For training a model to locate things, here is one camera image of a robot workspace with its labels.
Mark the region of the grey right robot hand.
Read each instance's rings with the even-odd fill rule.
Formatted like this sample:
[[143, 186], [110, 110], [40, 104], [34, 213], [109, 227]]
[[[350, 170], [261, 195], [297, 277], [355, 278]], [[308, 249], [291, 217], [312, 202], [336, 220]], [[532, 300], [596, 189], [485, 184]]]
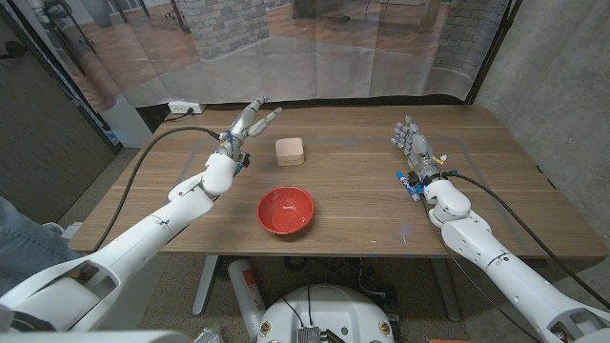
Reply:
[[439, 180], [439, 163], [435, 160], [428, 139], [420, 132], [413, 118], [406, 115], [404, 122], [398, 122], [394, 127], [394, 134], [391, 142], [404, 153], [409, 168], [419, 182], [427, 186]]

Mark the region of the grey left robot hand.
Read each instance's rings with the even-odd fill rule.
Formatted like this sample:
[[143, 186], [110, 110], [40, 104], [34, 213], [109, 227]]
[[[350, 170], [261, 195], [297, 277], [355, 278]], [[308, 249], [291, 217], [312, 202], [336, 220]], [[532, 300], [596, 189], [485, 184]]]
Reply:
[[266, 97], [256, 98], [243, 109], [231, 126], [219, 135], [219, 147], [216, 152], [230, 157], [237, 163], [236, 173], [250, 165], [250, 155], [242, 151], [246, 139], [260, 135], [282, 112], [282, 108], [278, 107], [255, 121], [259, 108], [266, 102]]

